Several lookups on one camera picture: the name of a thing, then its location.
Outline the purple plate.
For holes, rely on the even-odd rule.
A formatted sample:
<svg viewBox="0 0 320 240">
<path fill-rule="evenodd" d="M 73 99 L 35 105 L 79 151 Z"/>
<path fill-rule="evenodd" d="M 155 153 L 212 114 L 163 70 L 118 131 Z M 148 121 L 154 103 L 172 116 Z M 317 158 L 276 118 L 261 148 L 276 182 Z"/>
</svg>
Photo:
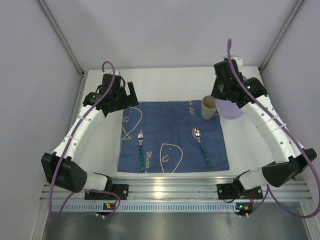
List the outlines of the purple plate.
<svg viewBox="0 0 320 240">
<path fill-rule="evenodd" d="M 244 114 L 244 112 L 237 106 L 236 103 L 229 100 L 216 98 L 215 105 L 220 116 L 227 120 L 238 119 Z"/>
</svg>

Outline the beige cup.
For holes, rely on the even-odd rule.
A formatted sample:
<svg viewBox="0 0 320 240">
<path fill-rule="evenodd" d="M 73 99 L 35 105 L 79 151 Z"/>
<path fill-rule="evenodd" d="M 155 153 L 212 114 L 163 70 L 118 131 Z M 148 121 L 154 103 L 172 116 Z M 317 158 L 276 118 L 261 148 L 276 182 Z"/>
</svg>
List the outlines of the beige cup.
<svg viewBox="0 0 320 240">
<path fill-rule="evenodd" d="M 201 117 L 210 120 L 218 114 L 215 99 L 211 95 L 205 96 L 201 101 Z"/>
</svg>

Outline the fork with green handle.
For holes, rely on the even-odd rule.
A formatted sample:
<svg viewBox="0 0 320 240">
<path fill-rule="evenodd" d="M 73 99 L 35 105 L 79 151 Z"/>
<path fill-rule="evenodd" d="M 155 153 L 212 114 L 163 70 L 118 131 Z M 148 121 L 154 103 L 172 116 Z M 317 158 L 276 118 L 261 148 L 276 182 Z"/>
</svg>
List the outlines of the fork with green handle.
<svg viewBox="0 0 320 240">
<path fill-rule="evenodd" d="M 139 130 L 137 133 L 138 143 L 139 143 L 139 162 L 140 162 L 140 171 L 145 172 L 145 163 L 144 163 L 144 150 L 143 150 L 143 131 Z"/>
</svg>

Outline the blue cloth placemat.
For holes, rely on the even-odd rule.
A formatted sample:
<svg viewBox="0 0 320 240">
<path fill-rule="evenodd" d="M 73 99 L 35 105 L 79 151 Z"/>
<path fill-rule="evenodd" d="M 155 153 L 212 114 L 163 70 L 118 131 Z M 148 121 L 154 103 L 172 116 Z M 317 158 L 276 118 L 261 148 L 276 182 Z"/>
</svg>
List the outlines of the blue cloth placemat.
<svg viewBox="0 0 320 240">
<path fill-rule="evenodd" d="M 201 116 L 202 102 L 141 102 L 123 111 L 117 170 L 141 174 L 138 131 L 143 132 L 144 173 L 202 173 L 228 171 L 229 161 L 219 114 Z M 201 133 L 211 167 L 192 135 Z"/>
</svg>

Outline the spoon with green handle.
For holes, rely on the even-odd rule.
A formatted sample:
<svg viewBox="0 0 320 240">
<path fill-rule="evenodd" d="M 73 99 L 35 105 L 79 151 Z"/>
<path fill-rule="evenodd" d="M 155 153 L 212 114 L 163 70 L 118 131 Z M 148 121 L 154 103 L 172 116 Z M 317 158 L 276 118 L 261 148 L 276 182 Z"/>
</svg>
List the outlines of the spoon with green handle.
<svg viewBox="0 0 320 240">
<path fill-rule="evenodd" d="M 198 142 L 198 144 L 200 146 L 202 155 L 203 155 L 203 157 L 205 159 L 205 162 L 206 162 L 207 166 L 210 168 L 211 167 L 211 162 L 209 160 L 208 153 L 207 153 L 204 145 L 201 142 L 201 132 L 197 127 L 193 127 L 192 128 L 192 136 L 193 136 L 194 139 L 197 140 L 197 142 Z"/>
</svg>

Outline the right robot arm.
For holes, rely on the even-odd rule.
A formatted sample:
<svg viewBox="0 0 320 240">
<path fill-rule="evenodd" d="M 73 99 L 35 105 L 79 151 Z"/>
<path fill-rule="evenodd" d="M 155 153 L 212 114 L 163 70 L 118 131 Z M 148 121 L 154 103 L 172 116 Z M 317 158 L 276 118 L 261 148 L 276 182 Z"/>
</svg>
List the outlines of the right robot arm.
<svg viewBox="0 0 320 240">
<path fill-rule="evenodd" d="M 271 104 L 263 84 L 255 77 L 244 79 L 234 59 L 225 59 L 213 67 L 216 79 L 211 95 L 216 100 L 236 104 L 255 125 L 272 155 L 271 163 L 234 178 L 234 189 L 242 194 L 260 186 L 278 188 L 301 173 L 308 165 L 305 157 L 313 161 L 317 153 L 313 148 L 295 145 L 285 133 L 285 124 Z"/>
</svg>

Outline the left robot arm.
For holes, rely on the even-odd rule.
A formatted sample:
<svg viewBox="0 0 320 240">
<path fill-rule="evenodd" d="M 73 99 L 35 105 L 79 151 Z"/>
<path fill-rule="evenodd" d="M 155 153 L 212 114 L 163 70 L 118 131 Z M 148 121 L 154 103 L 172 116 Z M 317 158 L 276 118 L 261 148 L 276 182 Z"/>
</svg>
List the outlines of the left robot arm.
<svg viewBox="0 0 320 240">
<path fill-rule="evenodd" d="M 92 134 L 108 114 L 138 104 L 133 82 L 126 82 L 120 75 L 103 74 L 101 85 L 85 96 L 80 112 L 62 142 L 52 153 L 42 156 L 47 182 L 73 193 L 106 191 L 110 177 L 97 172 L 88 173 L 79 162 Z"/>
</svg>

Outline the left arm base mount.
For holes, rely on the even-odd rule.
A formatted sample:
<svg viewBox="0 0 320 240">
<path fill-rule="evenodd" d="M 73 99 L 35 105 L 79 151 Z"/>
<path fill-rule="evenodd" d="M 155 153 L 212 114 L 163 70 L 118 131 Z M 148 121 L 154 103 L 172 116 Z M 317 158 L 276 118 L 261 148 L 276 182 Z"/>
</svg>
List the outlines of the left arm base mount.
<svg viewBox="0 0 320 240">
<path fill-rule="evenodd" d="M 105 190 L 105 192 L 111 192 L 117 195 L 120 200 L 126 200 L 129 194 L 129 185 L 128 184 L 113 184 L 110 190 Z M 106 201 L 106 200 L 116 200 L 116 196 L 109 193 L 101 193 L 96 190 L 86 191 L 84 195 L 85 200 L 95 200 L 95 201 Z"/>
</svg>

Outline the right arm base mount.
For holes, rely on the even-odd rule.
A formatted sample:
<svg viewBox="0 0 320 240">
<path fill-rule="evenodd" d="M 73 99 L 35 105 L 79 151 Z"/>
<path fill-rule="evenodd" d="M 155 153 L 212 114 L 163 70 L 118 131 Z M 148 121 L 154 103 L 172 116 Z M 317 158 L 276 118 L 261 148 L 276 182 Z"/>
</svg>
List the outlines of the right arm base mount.
<svg viewBox="0 0 320 240">
<path fill-rule="evenodd" d="M 218 199 L 226 203 L 232 203 L 235 200 L 262 200 L 264 195 L 260 186 L 245 190 L 237 176 L 230 183 L 219 183 L 216 185 Z"/>
</svg>

